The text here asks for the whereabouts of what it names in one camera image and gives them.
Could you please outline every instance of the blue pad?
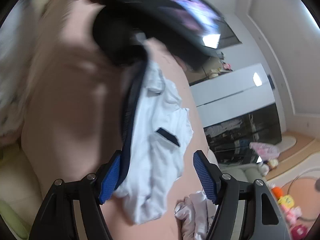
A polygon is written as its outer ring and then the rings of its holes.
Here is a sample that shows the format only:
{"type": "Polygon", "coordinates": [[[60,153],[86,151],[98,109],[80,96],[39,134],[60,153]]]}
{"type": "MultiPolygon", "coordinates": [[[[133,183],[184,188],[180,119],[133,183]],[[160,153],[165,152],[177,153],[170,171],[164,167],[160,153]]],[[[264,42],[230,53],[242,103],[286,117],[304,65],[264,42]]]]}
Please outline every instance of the blue pad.
{"type": "Polygon", "coordinates": [[[210,177],[206,167],[203,164],[198,152],[193,154],[193,166],[196,169],[201,185],[207,196],[214,204],[217,200],[217,185],[210,177]]]}
{"type": "Polygon", "coordinates": [[[115,186],[119,179],[120,173],[120,155],[118,155],[114,162],[112,163],[108,173],[104,177],[101,184],[101,192],[99,195],[100,203],[105,203],[105,201],[111,198],[111,195],[115,189],[115,186]]]}

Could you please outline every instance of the plush toy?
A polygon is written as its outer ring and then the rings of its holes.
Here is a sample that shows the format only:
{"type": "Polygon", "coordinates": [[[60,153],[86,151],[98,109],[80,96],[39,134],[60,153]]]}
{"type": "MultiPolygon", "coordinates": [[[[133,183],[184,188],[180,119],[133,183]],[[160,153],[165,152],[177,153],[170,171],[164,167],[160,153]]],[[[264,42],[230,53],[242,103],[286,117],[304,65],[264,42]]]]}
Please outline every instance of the plush toy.
{"type": "Polygon", "coordinates": [[[290,227],[293,227],[297,223],[297,218],[302,216],[301,208],[288,208],[286,205],[280,205],[281,210],[285,215],[285,220],[289,223],[290,227]]]}
{"type": "Polygon", "coordinates": [[[285,195],[278,200],[279,205],[285,205],[287,208],[292,208],[294,206],[293,198],[290,195],[285,195]]]}
{"type": "Polygon", "coordinates": [[[262,163],[262,165],[259,165],[258,170],[262,174],[262,176],[266,176],[269,172],[269,166],[262,163]]]}
{"type": "Polygon", "coordinates": [[[278,162],[277,159],[270,159],[270,160],[267,162],[267,164],[268,164],[270,170],[273,170],[273,169],[275,169],[275,168],[278,166],[279,162],[278,162]]]}
{"type": "Polygon", "coordinates": [[[280,187],[273,187],[271,189],[271,192],[277,198],[277,200],[279,200],[281,197],[284,196],[283,191],[282,191],[282,189],[280,187]]]}
{"type": "Polygon", "coordinates": [[[305,225],[298,225],[293,227],[291,230],[292,240],[302,240],[308,233],[308,228],[305,225]]]}
{"type": "Polygon", "coordinates": [[[225,70],[231,70],[231,65],[229,63],[222,63],[222,66],[225,70]]]}

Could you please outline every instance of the metal screw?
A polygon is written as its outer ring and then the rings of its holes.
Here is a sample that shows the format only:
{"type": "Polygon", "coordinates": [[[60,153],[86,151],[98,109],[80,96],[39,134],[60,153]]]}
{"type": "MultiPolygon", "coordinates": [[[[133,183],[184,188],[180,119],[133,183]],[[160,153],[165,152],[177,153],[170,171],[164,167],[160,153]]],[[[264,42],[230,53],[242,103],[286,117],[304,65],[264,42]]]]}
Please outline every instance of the metal screw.
{"type": "Polygon", "coordinates": [[[263,182],[261,179],[257,179],[257,180],[256,180],[256,184],[257,184],[258,186],[263,186],[264,182],[263,182]]]}
{"type": "Polygon", "coordinates": [[[62,179],[57,179],[57,180],[54,182],[54,184],[55,184],[56,186],[60,186],[60,185],[62,184],[62,179]]]}
{"type": "Polygon", "coordinates": [[[231,179],[231,175],[228,174],[228,173],[223,173],[223,174],[222,174],[222,177],[223,177],[224,179],[226,179],[226,180],[231,179]]]}
{"type": "Polygon", "coordinates": [[[90,173],[90,174],[87,175],[87,179],[88,180],[93,180],[95,178],[96,178],[96,174],[94,174],[94,173],[90,173]]]}

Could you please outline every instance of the cable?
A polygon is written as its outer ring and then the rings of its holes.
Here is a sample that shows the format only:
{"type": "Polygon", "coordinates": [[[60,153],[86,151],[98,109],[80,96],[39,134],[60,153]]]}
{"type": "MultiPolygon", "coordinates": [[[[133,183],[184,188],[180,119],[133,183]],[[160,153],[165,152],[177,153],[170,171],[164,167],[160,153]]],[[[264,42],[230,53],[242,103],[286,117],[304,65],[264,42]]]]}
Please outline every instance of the cable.
{"type": "MultiPolygon", "coordinates": [[[[309,172],[312,172],[312,171],[320,171],[320,168],[311,168],[309,170],[306,170],[302,173],[300,173],[290,184],[289,188],[288,188],[288,195],[290,194],[290,188],[292,186],[292,184],[297,180],[299,179],[302,175],[306,174],[306,173],[309,173],[309,172]]],[[[309,218],[304,218],[304,217],[300,217],[301,220],[303,221],[306,221],[306,222],[313,222],[313,221],[316,221],[318,217],[314,218],[314,219],[309,219],[309,218]]]]}

